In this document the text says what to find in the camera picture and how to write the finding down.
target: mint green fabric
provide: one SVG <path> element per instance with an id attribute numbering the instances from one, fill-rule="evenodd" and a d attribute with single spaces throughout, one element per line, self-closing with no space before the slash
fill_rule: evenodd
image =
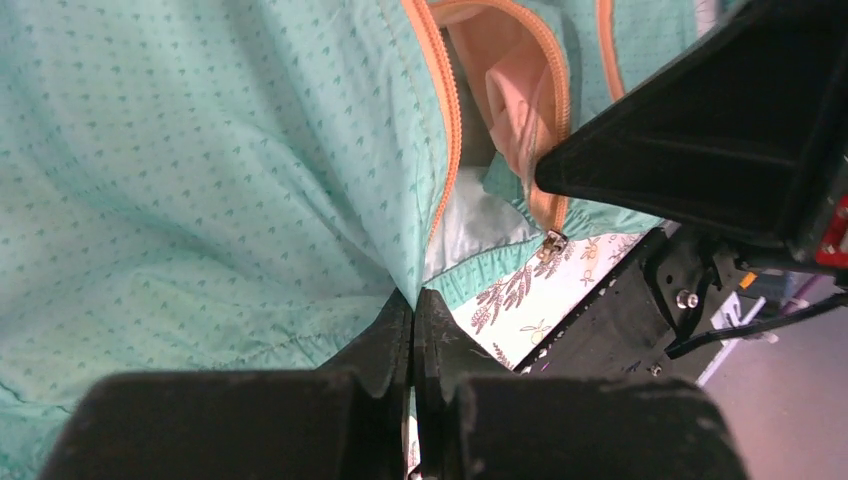
<path id="1" fill-rule="evenodd" d="M 445 126 L 397 1 L 0 3 L 0 478 L 99 377 L 311 368 L 414 302 Z"/>
<path id="2" fill-rule="evenodd" d="M 736 8 L 744 0 L 721 0 L 721 8 L 723 12 L 729 12 Z"/>
<path id="3" fill-rule="evenodd" d="M 495 155 L 491 168 L 483 179 L 487 192 L 510 202 L 524 214 L 527 221 L 534 222 L 524 201 L 521 181 L 512 173 L 502 155 Z M 605 233 L 639 233 L 655 227 L 661 219 L 626 208 L 572 198 L 568 202 L 563 233 L 571 240 L 580 241 Z M 504 275 L 518 268 L 504 272 Z"/>
<path id="4" fill-rule="evenodd" d="M 695 4 L 680 0 L 617 1 L 613 34 L 621 80 L 625 90 L 632 90 L 698 39 Z"/>

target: red component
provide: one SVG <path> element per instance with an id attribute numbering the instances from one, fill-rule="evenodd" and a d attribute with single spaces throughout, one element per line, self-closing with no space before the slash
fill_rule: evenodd
<path id="1" fill-rule="evenodd" d="M 848 195 L 836 204 L 833 218 L 816 252 L 816 263 L 829 267 L 848 267 Z"/>

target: patterned fabric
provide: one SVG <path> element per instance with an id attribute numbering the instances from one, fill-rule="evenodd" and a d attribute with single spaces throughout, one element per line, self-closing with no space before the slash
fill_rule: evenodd
<path id="1" fill-rule="evenodd" d="M 604 277 L 641 238 L 601 235 L 569 242 L 546 264 L 531 258 L 453 309 L 453 318 L 487 353 L 513 368 L 586 294 L 608 285 Z"/>
<path id="2" fill-rule="evenodd" d="M 615 1 L 612 30 L 618 68 L 626 90 L 638 86 L 686 50 L 697 38 L 693 0 Z M 597 3 L 593 1 L 517 0 L 544 21 L 557 38 L 568 64 L 572 130 L 585 125 L 613 103 L 605 80 L 599 41 Z M 641 28 L 651 25 L 651 29 Z M 483 179 L 487 193 L 509 202 L 535 225 L 527 211 L 519 179 L 496 154 Z M 582 241 L 607 233 L 638 234 L 661 219 L 612 205 L 569 200 L 563 233 Z M 442 292 L 451 308 L 463 305 L 486 286 L 521 268 L 536 252 L 538 238 L 486 249 L 427 282 Z"/>
<path id="3" fill-rule="evenodd" d="M 396 1 L 6 1 L 0 105 L 0 478 L 103 375 L 311 368 L 420 289 L 447 148 Z"/>

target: garment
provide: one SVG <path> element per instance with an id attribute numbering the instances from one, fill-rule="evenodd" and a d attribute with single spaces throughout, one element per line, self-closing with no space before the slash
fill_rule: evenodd
<path id="1" fill-rule="evenodd" d="M 650 228 L 533 162 L 694 37 L 691 0 L 4 0 L 0 478 L 104 375 L 313 368 L 395 286 L 457 305 L 545 229 Z"/>

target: zipper pull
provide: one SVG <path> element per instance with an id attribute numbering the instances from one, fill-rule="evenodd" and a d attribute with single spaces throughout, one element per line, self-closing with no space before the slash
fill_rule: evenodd
<path id="1" fill-rule="evenodd" d="M 555 230 L 548 230 L 545 240 L 542 242 L 542 248 L 536 252 L 536 258 L 542 265 L 547 265 L 555 256 L 565 250 L 566 245 L 568 245 L 568 237 Z"/>

